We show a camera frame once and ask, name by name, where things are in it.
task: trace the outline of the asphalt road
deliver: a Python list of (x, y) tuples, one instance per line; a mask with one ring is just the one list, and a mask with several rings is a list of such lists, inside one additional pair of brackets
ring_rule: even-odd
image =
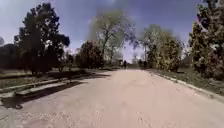
[(224, 128), (224, 104), (141, 70), (119, 70), (0, 107), (1, 128)]

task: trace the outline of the tree trunk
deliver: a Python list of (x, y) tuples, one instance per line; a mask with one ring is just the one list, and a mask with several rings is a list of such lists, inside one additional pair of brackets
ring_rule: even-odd
[(102, 49), (102, 56), (103, 56), (103, 58), (104, 58), (104, 52), (105, 52), (106, 43), (109, 40), (108, 34), (109, 34), (109, 32), (107, 31), (106, 34), (105, 34), (105, 40), (103, 42), (103, 49)]
[(114, 47), (112, 47), (112, 49), (111, 49), (111, 55), (110, 55), (110, 64), (111, 65), (112, 65), (113, 56), (114, 56)]

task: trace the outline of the dirt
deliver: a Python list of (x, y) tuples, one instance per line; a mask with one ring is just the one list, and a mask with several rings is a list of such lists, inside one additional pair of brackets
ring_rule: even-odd
[(105, 72), (76, 86), (0, 107), (1, 128), (223, 128), (224, 104), (141, 70)]

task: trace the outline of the grass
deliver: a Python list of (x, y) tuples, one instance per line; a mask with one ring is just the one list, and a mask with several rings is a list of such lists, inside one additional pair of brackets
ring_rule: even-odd
[(202, 88), (202, 89), (224, 96), (224, 82), (202, 78), (199, 74), (194, 73), (192, 69), (179, 69), (177, 73), (166, 72), (166, 71), (155, 70), (155, 69), (152, 69), (152, 71), (157, 72), (161, 75), (182, 80), (198, 88)]
[(6, 87), (19, 86), (24, 84), (37, 83), (41, 81), (51, 80), (49, 77), (23, 77), (23, 78), (13, 78), (13, 79), (1, 79), (0, 80), (0, 89)]
[(84, 73), (80, 72), (81, 70), (77, 68), (73, 68), (71, 73), (67, 70), (68, 69), (65, 69), (65, 71), (59, 73), (55, 69), (41, 77), (33, 76), (30, 72), (25, 73), (23, 70), (2, 70), (0, 73), (0, 89), (58, 78), (67, 78)]

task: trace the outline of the bush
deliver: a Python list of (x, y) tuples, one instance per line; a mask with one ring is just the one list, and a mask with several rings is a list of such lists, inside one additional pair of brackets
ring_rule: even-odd
[(75, 57), (79, 68), (100, 68), (103, 66), (103, 56), (95, 42), (87, 41)]

